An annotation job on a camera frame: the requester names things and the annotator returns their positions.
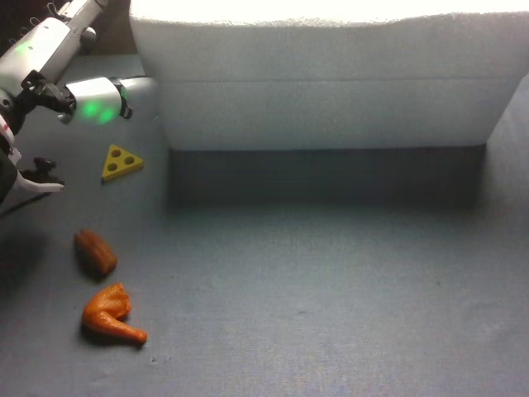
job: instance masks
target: white styrofoam block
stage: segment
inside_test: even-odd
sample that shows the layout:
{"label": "white styrofoam block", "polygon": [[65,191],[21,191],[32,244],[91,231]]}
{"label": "white styrofoam block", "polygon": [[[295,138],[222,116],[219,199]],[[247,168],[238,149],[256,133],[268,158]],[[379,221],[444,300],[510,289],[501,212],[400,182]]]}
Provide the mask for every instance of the white styrofoam block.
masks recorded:
{"label": "white styrofoam block", "polygon": [[132,0],[183,150],[485,143],[529,70],[529,3]]}

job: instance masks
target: yellow object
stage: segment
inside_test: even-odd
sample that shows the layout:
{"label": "yellow object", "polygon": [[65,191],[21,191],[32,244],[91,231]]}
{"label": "yellow object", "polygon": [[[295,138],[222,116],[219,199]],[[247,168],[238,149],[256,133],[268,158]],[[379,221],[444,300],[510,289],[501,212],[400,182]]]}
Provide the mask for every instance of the yellow object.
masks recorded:
{"label": "yellow object", "polygon": [[142,168],[143,160],[140,157],[119,146],[110,145],[101,177],[104,182],[108,182]]}

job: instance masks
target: gray tabletop surface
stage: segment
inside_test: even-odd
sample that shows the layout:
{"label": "gray tabletop surface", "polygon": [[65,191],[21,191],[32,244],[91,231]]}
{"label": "gray tabletop surface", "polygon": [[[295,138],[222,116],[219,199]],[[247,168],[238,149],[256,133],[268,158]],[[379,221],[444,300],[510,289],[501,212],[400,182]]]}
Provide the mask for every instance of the gray tabletop surface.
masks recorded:
{"label": "gray tabletop surface", "polygon": [[[92,57],[67,79],[140,73]],[[101,185],[111,143],[145,168]],[[157,118],[45,109],[17,147],[66,189],[0,221],[2,397],[529,395],[527,81],[472,149],[178,153]],[[119,257],[105,280],[81,227]],[[142,348],[80,327],[118,281]]]}

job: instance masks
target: toy chicken leg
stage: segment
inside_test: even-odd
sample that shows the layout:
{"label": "toy chicken leg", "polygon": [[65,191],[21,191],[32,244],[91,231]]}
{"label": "toy chicken leg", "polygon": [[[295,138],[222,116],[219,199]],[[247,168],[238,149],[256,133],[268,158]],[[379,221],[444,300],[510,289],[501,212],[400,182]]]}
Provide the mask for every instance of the toy chicken leg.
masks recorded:
{"label": "toy chicken leg", "polygon": [[145,343],[147,332],[119,321],[131,311],[129,296],[122,283],[98,292],[83,311],[83,324],[96,332]]}

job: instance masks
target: brown toy food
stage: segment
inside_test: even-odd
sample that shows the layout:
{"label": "brown toy food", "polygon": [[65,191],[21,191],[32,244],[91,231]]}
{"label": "brown toy food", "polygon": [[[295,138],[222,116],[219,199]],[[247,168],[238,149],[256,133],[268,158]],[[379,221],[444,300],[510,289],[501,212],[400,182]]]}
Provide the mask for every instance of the brown toy food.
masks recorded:
{"label": "brown toy food", "polygon": [[90,265],[102,275],[107,275],[116,267],[117,256],[114,255],[108,244],[93,231],[89,229],[79,230],[74,235],[74,244],[77,249],[88,256]]}
{"label": "brown toy food", "polygon": [[88,302],[83,311],[83,324],[93,331],[143,344],[147,340],[147,332],[118,320],[130,311],[131,303],[125,287],[117,283],[98,292]]}

